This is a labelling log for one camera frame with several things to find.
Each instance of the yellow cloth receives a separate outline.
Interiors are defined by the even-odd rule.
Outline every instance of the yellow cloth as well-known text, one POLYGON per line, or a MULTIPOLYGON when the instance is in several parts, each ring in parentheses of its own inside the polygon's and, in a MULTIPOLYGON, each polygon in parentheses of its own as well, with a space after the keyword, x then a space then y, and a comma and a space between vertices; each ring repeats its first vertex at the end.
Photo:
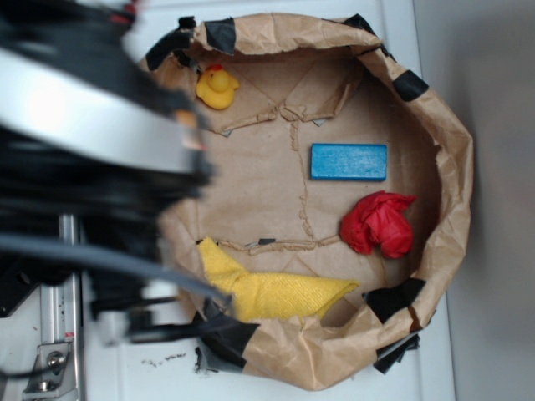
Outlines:
POLYGON ((209 282, 221 291, 234 294, 237 318, 243 322, 291 316, 322 318, 335 302, 359 286, 355 280, 250 273, 211 238, 206 238, 198 248, 209 282))

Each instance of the blue wooden block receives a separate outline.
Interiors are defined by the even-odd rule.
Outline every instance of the blue wooden block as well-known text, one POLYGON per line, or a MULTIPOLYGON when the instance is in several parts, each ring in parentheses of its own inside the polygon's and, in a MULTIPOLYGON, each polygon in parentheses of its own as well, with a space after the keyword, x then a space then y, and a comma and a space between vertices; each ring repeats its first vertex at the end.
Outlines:
POLYGON ((386 180, 386 145, 312 144, 314 180, 386 180))

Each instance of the yellow rubber duck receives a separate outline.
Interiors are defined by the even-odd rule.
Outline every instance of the yellow rubber duck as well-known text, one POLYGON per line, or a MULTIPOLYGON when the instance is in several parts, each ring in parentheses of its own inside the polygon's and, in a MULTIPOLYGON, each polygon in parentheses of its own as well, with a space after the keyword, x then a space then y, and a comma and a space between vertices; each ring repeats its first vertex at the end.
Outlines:
POLYGON ((240 87, 237 79, 219 64, 212 65, 201 74, 196 95, 216 110, 226 109, 234 100, 234 91, 240 87))

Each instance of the gray wall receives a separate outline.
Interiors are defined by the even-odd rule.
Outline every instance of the gray wall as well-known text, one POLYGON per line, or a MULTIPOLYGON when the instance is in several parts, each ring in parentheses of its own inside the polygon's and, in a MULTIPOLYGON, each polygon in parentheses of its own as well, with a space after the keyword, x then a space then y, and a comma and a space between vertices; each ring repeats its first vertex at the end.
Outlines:
POLYGON ((414 0, 424 79, 476 141, 448 292, 459 401, 535 400, 535 1, 414 0))

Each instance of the brown paper bag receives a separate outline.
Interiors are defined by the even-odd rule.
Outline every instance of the brown paper bag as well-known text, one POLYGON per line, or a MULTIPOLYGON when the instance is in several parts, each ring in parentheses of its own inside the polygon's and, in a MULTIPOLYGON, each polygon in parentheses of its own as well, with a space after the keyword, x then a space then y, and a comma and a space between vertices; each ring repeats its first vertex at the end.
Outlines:
MULTIPOLYGON (((361 282, 322 321, 248 322, 203 338, 201 349, 219 367, 327 388, 429 323, 465 255, 471 136, 360 16, 338 23, 254 15, 203 23, 190 33, 191 46, 180 58, 201 69, 220 63, 241 88, 223 111, 196 100, 210 120, 206 139, 217 174, 200 199, 161 217, 178 266, 206 280, 195 244, 210 236, 252 272, 361 282), (318 119, 326 121, 315 124, 318 119), (229 130, 228 137, 219 134, 229 130), (386 144, 387 180, 310 180, 315 142, 386 144), (342 216, 378 190, 417 196, 405 213, 414 245, 397 260, 378 251, 357 254, 338 236, 342 216), (262 238, 276 241, 250 245, 262 238)), ((189 65, 170 55, 152 74, 194 99, 196 72, 189 65)), ((201 315, 213 312, 191 300, 201 315)))

